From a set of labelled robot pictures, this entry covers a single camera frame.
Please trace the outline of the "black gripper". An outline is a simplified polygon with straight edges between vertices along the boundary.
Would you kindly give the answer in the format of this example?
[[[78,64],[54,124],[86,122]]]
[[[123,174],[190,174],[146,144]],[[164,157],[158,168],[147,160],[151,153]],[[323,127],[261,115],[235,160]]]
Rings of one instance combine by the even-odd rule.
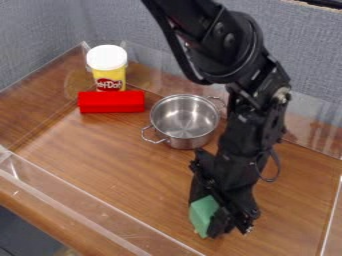
[[[237,228],[242,234],[253,229],[254,220],[261,216],[253,187],[258,175],[241,159],[214,156],[205,149],[195,150],[195,159],[190,162],[194,173],[189,203],[211,195],[219,209],[210,218],[207,236],[218,238]]]

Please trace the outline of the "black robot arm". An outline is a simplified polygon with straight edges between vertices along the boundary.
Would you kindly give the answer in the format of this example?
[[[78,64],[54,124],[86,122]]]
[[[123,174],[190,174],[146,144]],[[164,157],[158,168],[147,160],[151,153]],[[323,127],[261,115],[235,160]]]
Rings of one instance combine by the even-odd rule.
[[[163,30],[187,79],[223,84],[230,95],[227,127],[218,152],[195,150],[190,221],[203,238],[254,227],[261,210],[253,196],[274,145],[286,133],[290,77],[263,45],[254,18],[215,0],[140,0]]]

